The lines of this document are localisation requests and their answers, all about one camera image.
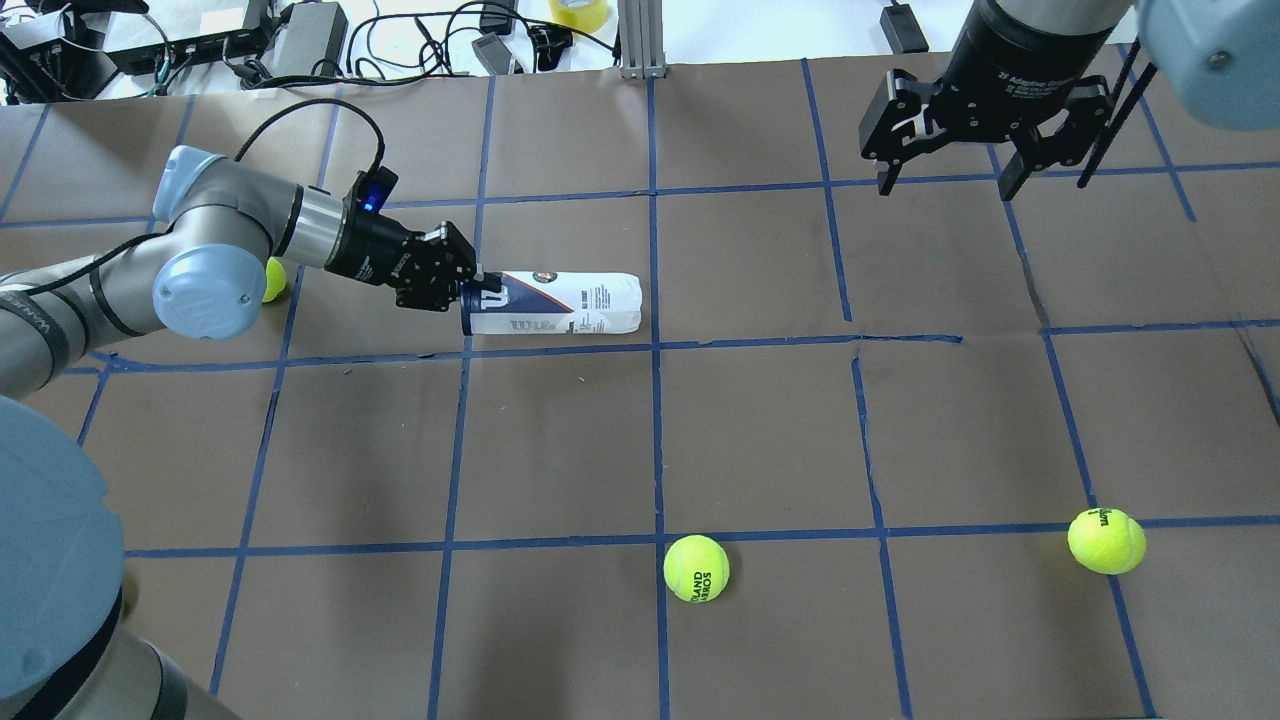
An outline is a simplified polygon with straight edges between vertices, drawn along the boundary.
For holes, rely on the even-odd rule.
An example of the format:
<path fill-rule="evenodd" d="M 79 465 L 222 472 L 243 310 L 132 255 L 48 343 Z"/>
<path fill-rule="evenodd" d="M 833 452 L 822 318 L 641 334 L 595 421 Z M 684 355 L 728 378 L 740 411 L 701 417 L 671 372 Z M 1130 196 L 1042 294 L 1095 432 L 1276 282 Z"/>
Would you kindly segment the tennis ball near left arm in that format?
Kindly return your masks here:
<path fill-rule="evenodd" d="M 269 258 L 265 263 L 265 290 L 262 304 L 275 302 L 288 286 L 285 268 L 278 258 Z"/>

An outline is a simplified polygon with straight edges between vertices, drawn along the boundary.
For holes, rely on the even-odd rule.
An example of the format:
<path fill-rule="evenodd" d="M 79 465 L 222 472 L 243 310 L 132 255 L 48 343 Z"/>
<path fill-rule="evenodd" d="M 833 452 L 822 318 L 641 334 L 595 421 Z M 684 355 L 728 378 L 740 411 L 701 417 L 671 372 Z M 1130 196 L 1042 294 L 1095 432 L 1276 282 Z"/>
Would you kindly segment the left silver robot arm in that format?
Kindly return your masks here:
<path fill-rule="evenodd" d="M 394 291 L 399 307 L 443 313 L 497 292 L 449 222 L 411 231 L 370 195 L 338 199 L 221 154 L 180 145 L 157 187 L 156 233 L 96 256 L 3 278 L 3 393 L 44 388 L 88 351 L 168 329 L 229 340 L 257 319 L 270 258 Z"/>

